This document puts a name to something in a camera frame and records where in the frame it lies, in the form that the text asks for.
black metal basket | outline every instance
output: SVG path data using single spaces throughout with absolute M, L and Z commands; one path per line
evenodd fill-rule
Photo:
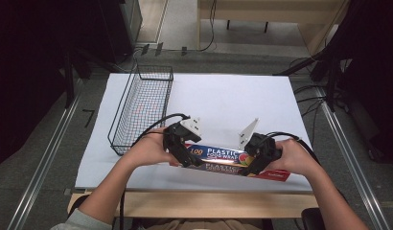
M 118 155 L 125 154 L 144 130 L 166 115 L 172 84 L 171 66 L 137 65 L 131 71 L 107 135 Z

light gray shirt sleeve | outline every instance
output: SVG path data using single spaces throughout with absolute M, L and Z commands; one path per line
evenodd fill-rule
M 76 209 L 65 223 L 58 224 L 51 230 L 111 230 L 112 225 L 99 221 Z

white table surface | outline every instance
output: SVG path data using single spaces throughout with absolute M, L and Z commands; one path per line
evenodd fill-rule
M 129 74 L 111 74 L 98 118 L 81 160 L 76 188 L 97 187 L 119 156 L 107 133 L 113 122 Z M 284 131 L 310 142 L 288 77 L 173 74 L 167 115 L 184 113 L 200 118 L 201 145 L 236 149 L 238 134 L 255 118 L 256 132 Z M 166 126 L 179 121 L 170 119 Z M 277 137 L 277 140 L 288 137 Z M 159 164 L 136 169 L 128 189 L 178 191 L 306 192 L 305 177 L 291 174 L 286 182 L 203 172 Z

human hand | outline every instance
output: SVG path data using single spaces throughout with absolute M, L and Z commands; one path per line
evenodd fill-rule
M 140 139 L 123 158 L 127 159 L 134 167 L 154 165 L 161 162 L 177 162 L 172 154 L 163 148 L 164 127 L 153 129 L 149 134 Z
M 280 159 L 271 162 L 267 170 L 286 170 L 291 173 L 308 176 L 319 169 L 318 163 L 295 140 L 287 139 L 275 143 L 276 148 L 282 151 Z

black handheld controller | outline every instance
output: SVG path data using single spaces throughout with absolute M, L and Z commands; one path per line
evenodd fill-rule
M 193 142 L 198 142 L 201 140 L 198 135 L 192 132 L 193 128 L 197 129 L 197 126 L 195 126 L 197 120 L 192 120 L 192 122 L 188 124 L 189 126 L 184 126 L 181 122 L 174 123 L 164 129 L 164 150 L 169 150 L 184 168 L 190 165 L 200 166 L 205 162 L 192 155 L 185 147 L 185 141 L 191 140 Z
M 254 160 L 248 167 L 238 171 L 240 175 L 259 174 L 268 164 L 280 159 L 282 155 L 282 152 L 275 148 L 275 140 L 272 137 L 256 132 L 244 147 L 244 151 L 254 157 Z

